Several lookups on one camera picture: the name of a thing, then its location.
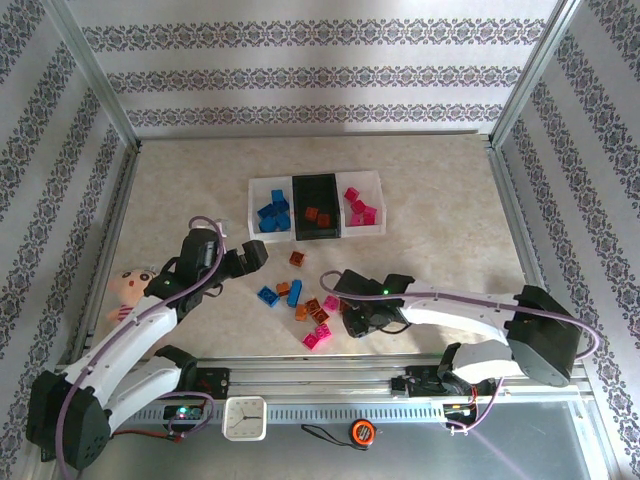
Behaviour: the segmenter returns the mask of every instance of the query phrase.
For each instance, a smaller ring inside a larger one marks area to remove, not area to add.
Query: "white clock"
[[[222,433],[232,442],[257,442],[267,435],[267,402],[262,397],[229,397]]]

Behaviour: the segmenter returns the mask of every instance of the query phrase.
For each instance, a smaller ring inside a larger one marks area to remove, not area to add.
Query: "beige floor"
[[[265,267],[227,281],[161,340],[198,357],[300,355],[310,322],[294,320],[280,302],[269,309],[263,286],[300,278],[302,299],[321,301],[319,275],[351,268],[384,280],[402,273],[435,285],[490,293],[518,292],[523,276],[478,136],[276,138],[145,142],[112,267],[161,267],[178,255],[188,219],[229,220],[228,248],[248,240],[247,187],[253,177],[327,171],[378,170],[387,204],[387,234],[270,244]],[[302,269],[288,264],[293,249],[307,254]],[[106,294],[96,339],[108,332]],[[399,336],[352,339],[340,318],[333,338],[314,354],[441,352],[473,340],[451,329],[415,326]]]

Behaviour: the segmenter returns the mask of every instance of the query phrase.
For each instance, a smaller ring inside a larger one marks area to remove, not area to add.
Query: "magenta block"
[[[331,337],[331,330],[329,330],[329,326],[326,323],[316,327],[316,337],[318,337],[318,342]]]
[[[313,350],[313,348],[318,344],[318,337],[316,337],[313,333],[310,333],[309,335],[304,337],[302,343],[304,343],[304,346],[309,350]]]
[[[364,209],[364,224],[365,225],[375,225],[376,224],[376,213],[378,211],[373,207],[366,207]]]
[[[350,227],[361,227],[362,225],[364,225],[364,216],[356,215],[355,213],[351,215]]]
[[[375,208],[373,208],[373,207],[370,207],[370,206],[368,206],[368,205],[367,205],[366,207],[364,207],[364,215],[365,215],[365,216],[367,216],[367,215],[373,215],[373,218],[375,218],[375,216],[376,216],[376,213],[377,213],[377,212],[378,212],[378,210],[377,210],[377,209],[375,209]]]
[[[351,203],[355,202],[358,199],[358,195],[360,195],[360,192],[357,191],[355,188],[353,187],[349,187],[347,188],[346,193],[344,194],[344,198],[346,198],[347,200],[349,200]]]
[[[364,204],[362,200],[356,200],[351,204],[351,210],[353,210],[353,213],[360,214],[364,212],[365,208],[367,208],[367,206]]]
[[[322,304],[322,308],[324,308],[327,312],[335,312],[340,308],[340,300],[338,300],[333,295],[328,295],[325,298],[324,303]]]

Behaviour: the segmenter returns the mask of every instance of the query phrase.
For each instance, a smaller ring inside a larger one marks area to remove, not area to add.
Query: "orange tape measure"
[[[349,438],[351,442],[361,448],[369,448],[376,438],[377,428],[369,420],[360,419],[351,424]]]

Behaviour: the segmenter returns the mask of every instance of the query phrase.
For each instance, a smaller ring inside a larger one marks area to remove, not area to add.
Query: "plush toy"
[[[151,270],[131,270],[109,280],[107,290],[118,296],[120,306],[107,314],[107,320],[114,327],[127,318],[133,307],[144,296],[144,289],[156,274]]]

